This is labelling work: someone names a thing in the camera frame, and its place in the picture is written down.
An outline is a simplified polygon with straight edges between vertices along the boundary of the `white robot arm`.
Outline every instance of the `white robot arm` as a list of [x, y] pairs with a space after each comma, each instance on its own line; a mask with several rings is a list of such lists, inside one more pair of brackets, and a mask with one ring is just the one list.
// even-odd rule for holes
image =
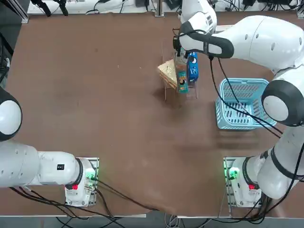
[[[262, 104], [272, 119], [288, 128], [275, 146], [260, 156], [236, 159], [232, 170], [239, 172], [231, 183], [239, 207], [252, 207], [261, 191], [273, 199], [281, 198], [304, 143], [304, 31], [284, 20], [249, 16], [216, 33], [216, 15], [207, 0], [183, 0], [180, 19], [179, 41], [186, 51], [245, 59], [274, 73]], [[302, 159], [294, 185], [303, 177]]]
[[66, 203], [85, 207], [95, 204], [98, 159], [75, 158], [66, 152], [38, 152], [34, 147], [9, 140], [20, 129], [18, 101], [0, 87], [0, 187], [65, 185]]

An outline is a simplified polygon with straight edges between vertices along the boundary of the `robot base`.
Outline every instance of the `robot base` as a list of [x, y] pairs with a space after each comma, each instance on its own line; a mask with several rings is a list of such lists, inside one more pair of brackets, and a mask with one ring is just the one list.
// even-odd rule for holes
[[96, 204], [97, 183], [90, 180], [98, 178], [99, 158], [79, 158], [83, 165], [83, 174], [80, 183], [69, 190], [65, 188], [66, 204], [75, 207], [88, 207]]
[[224, 169], [228, 203], [232, 207], [252, 208], [261, 198], [261, 189], [250, 189], [243, 176], [245, 157], [225, 157]]

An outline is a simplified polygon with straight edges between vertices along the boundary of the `brown table surface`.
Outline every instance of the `brown table surface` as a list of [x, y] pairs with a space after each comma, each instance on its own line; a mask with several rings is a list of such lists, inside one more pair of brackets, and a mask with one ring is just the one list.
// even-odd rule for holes
[[[218, 13], [218, 24], [234, 24], [253, 14]], [[295, 12], [258, 14], [304, 25]], [[198, 99], [182, 107], [171, 105], [170, 98], [164, 103], [157, 66], [171, 56], [171, 29], [179, 24], [175, 15], [163, 19], [151, 13], [32, 16], [22, 25], [7, 87], [23, 110], [15, 140], [42, 151], [99, 157], [102, 180], [150, 207], [175, 215], [217, 216], [224, 190], [223, 157], [257, 155], [277, 139], [263, 129], [218, 129], [217, 95], [203, 55]], [[222, 64], [229, 77], [273, 77], [244, 60], [225, 59]], [[214, 71], [219, 84], [223, 75], [216, 61]], [[35, 189], [64, 201], [63, 186]], [[298, 184], [271, 216], [304, 217], [303, 190]], [[6, 205], [0, 208], [2, 215], [62, 214], [9, 189], [0, 193]], [[147, 212], [104, 194], [113, 214]], [[105, 212], [101, 202], [92, 209]], [[226, 197], [221, 216], [228, 216]]]

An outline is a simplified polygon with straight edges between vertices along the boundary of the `blue plastic basket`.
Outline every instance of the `blue plastic basket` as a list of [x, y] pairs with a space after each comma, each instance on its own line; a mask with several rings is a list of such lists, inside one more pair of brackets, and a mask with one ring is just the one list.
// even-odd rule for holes
[[[266, 80], [261, 78], [229, 78], [229, 82], [236, 97], [247, 112], [267, 121], [271, 125], [276, 125], [276, 121], [271, 119], [264, 111], [261, 102], [262, 93], [268, 84]], [[235, 100], [226, 79], [219, 85], [219, 94], [230, 106], [244, 111]], [[249, 115], [237, 112], [225, 105], [219, 97], [215, 102], [215, 112], [219, 129], [251, 130], [263, 127]]]

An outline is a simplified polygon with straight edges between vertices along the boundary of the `blue package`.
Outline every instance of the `blue package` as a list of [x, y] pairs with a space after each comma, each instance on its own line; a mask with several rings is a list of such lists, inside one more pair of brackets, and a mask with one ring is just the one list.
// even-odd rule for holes
[[198, 54], [191, 52], [187, 60], [188, 81], [196, 82], [199, 78]]
[[179, 93], [187, 93], [188, 90], [188, 82], [187, 82], [187, 75], [186, 75], [186, 71], [180, 71], [178, 73], [178, 92]]

